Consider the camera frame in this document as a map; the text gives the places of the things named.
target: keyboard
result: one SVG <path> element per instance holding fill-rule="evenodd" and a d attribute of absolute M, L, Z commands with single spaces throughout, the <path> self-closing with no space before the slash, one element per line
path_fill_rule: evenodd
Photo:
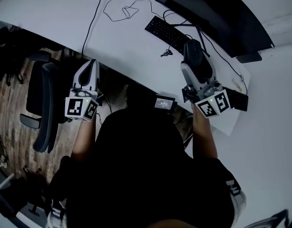
<path fill-rule="evenodd" d="M 171 45 L 171 47 L 176 49 L 182 55 L 184 44 L 190 40 L 190 38 L 184 35 L 181 31 L 157 16 L 153 17 L 145 30 L 166 42 L 168 45 Z"/>
<path fill-rule="evenodd" d="M 247 95 L 239 93 L 229 88 L 223 87 L 223 89 L 226 90 L 231 108 L 245 112 L 247 111 L 247 104 L 249 101 L 249 97 Z"/>

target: person's right arm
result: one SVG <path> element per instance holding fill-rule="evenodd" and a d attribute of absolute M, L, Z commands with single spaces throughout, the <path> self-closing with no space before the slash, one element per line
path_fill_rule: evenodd
<path fill-rule="evenodd" d="M 206 119 L 195 104 L 192 104 L 194 112 L 193 156 L 216 158 L 218 153 L 214 144 L 209 120 Z"/>

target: small display screen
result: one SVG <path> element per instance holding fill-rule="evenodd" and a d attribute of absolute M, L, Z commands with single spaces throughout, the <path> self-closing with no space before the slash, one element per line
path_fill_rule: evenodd
<path fill-rule="evenodd" d="M 155 108 L 170 110 L 172 105 L 173 105 L 173 101 L 171 100 L 157 98 Z"/>

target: computer monitor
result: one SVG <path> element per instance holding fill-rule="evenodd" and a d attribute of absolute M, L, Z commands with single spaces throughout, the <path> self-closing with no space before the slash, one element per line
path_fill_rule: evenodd
<path fill-rule="evenodd" d="M 259 61 L 258 51 L 274 47 L 260 21 L 241 0 L 156 1 L 197 25 L 230 57 Z"/>

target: chair backrest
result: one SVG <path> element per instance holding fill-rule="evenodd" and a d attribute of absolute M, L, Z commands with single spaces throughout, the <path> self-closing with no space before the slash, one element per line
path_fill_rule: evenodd
<path fill-rule="evenodd" d="M 60 113 L 60 69 L 52 63 L 42 65 L 42 120 L 38 137 L 33 144 L 35 151 L 51 152 L 54 146 Z"/>

